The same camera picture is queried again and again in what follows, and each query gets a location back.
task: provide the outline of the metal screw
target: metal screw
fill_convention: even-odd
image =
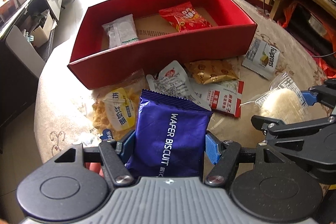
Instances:
[[[221,184],[221,183],[223,183],[223,181],[224,181],[224,177],[222,177],[222,176],[209,176],[209,177],[207,178],[207,181],[208,181],[210,184],[217,185],[217,184]]]
[[[174,182],[175,182],[175,181],[172,180],[172,179],[168,179],[168,180],[165,181],[165,183],[167,183],[167,184],[173,184]]]
[[[121,175],[116,177],[115,182],[118,184],[127,184],[130,183],[132,180],[132,177],[129,175]]]

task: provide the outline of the snack package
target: snack package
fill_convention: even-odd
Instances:
[[[254,37],[242,66],[270,80],[278,63],[280,51]]]
[[[189,100],[143,90],[134,150],[126,168],[135,178],[202,175],[211,115]]]
[[[102,27],[109,36],[109,48],[139,41],[132,14],[120,17]]]
[[[246,103],[251,102],[259,107],[258,115],[281,119],[286,124],[310,119],[305,98],[286,72],[272,81],[268,92],[257,95]]]
[[[117,85],[93,90],[92,113],[89,118],[100,135],[109,129],[115,140],[120,140],[130,129],[135,129],[142,89],[147,88],[142,70],[133,73]]]
[[[232,80],[228,85],[219,84],[198,84],[194,79],[190,79],[190,84],[196,95],[209,104],[211,109],[219,110],[240,118],[242,93],[244,82]]]
[[[187,73],[176,60],[161,70],[157,79],[154,79],[152,75],[147,75],[146,79],[152,91],[186,98],[210,110],[209,105],[195,94],[190,85]]]
[[[238,79],[232,66],[225,60],[201,60],[184,65],[200,84]]]
[[[179,32],[212,27],[204,17],[197,13],[190,1],[159,10],[159,14]]]

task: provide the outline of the gold snack package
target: gold snack package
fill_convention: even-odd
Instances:
[[[143,70],[136,71],[123,82],[93,90],[92,124],[99,134],[110,129],[120,140],[135,129],[142,89],[148,89]]]
[[[225,60],[201,60],[184,65],[199,84],[238,79],[232,66]]]

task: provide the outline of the purple wafer biscuit package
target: purple wafer biscuit package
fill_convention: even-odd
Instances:
[[[126,168],[134,177],[203,175],[205,135],[212,112],[183,98],[142,90],[134,151]]]

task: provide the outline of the yellow label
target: yellow label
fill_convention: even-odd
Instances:
[[[107,93],[103,102],[105,103],[107,118],[116,131],[122,131],[134,126],[134,106],[123,88]]]

